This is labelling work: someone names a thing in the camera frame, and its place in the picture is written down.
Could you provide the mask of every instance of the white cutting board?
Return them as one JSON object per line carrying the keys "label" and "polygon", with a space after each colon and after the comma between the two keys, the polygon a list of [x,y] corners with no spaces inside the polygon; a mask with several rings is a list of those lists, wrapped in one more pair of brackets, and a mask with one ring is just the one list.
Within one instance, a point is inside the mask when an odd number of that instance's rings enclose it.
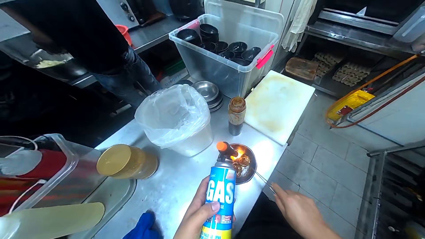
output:
{"label": "white cutting board", "polygon": [[270,71],[246,98],[245,122],[285,145],[315,89]]}

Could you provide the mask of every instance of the flame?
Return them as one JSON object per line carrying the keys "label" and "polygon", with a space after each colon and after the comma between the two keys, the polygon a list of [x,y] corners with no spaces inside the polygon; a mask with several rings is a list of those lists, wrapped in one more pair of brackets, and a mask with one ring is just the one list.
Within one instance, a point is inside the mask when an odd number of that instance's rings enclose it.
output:
{"label": "flame", "polygon": [[242,155],[244,155],[244,154],[245,154],[245,150],[243,150],[243,149],[241,149],[241,148],[237,148],[237,149],[236,149],[236,151],[238,152],[238,156],[237,156],[237,157],[230,156],[230,158],[231,158],[233,161],[236,161],[236,160],[240,159],[240,158],[242,157]]}

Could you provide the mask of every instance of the stainless steel counter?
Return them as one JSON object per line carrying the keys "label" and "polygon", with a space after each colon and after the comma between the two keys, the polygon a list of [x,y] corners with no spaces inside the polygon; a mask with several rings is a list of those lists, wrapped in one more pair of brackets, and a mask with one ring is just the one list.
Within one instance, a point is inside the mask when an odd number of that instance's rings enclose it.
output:
{"label": "stainless steel counter", "polygon": [[[152,144],[144,134],[141,125],[135,120],[96,147],[101,150],[119,143],[133,145],[157,155],[159,167],[152,177],[138,180],[130,200],[94,238],[122,238],[134,228],[141,214],[147,210],[155,213],[164,238],[172,238],[199,183],[210,173],[210,168],[216,162],[218,152],[215,145],[219,141],[240,143],[250,147],[257,160],[257,172],[269,179],[286,144],[282,146],[276,143],[248,124],[243,126],[240,135],[230,135],[227,115],[229,100],[224,97],[223,106],[211,113],[211,129],[214,136],[212,144],[193,157],[185,157]],[[247,183],[236,185],[234,212],[237,221],[233,234],[242,227],[264,185],[257,175]]]}
{"label": "stainless steel counter", "polygon": [[[167,18],[150,26],[130,29],[129,34],[132,42],[131,47],[136,51],[136,53],[140,53],[165,41],[168,39],[168,33],[183,26],[184,24],[186,24],[186,22],[179,21],[174,16],[167,16]],[[84,88],[94,82],[96,82],[96,78],[87,74],[81,79],[71,82],[71,85],[78,88]]]}

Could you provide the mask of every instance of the person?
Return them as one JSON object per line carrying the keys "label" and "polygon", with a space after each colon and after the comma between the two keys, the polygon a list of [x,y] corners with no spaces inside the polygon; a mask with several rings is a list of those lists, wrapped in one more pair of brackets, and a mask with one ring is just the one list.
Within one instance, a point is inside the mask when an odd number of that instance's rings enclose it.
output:
{"label": "person", "polygon": [[38,48],[70,53],[104,88],[135,108],[162,89],[96,0],[15,0],[1,9],[32,32]]}
{"label": "person", "polygon": [[[209,176],[201,181],[173,239],[199,239],[205,220],[219,210],[218,202],[205,204],[208,181]],[[276,183],[272,186],[276,203],[268,198],[265,201],[267,196],[262,193],[236,238],[341,239],[325,223],[311,198],[283,190]]]}

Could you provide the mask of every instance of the yellow box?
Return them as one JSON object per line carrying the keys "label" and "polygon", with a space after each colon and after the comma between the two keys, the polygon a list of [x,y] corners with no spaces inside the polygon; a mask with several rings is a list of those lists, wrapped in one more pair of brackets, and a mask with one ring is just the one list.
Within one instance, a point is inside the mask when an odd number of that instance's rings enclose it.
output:
{"label": "yellow box", "polygon": [[342,116],[347,114],[349,111],[361,106],[368,102],[370,99],[375,97],[372,94],[358,90],[351,94],[347,99],[343,100],[337,106],[335,106],[327,115],[328,118],[335,121],[340,119]]}

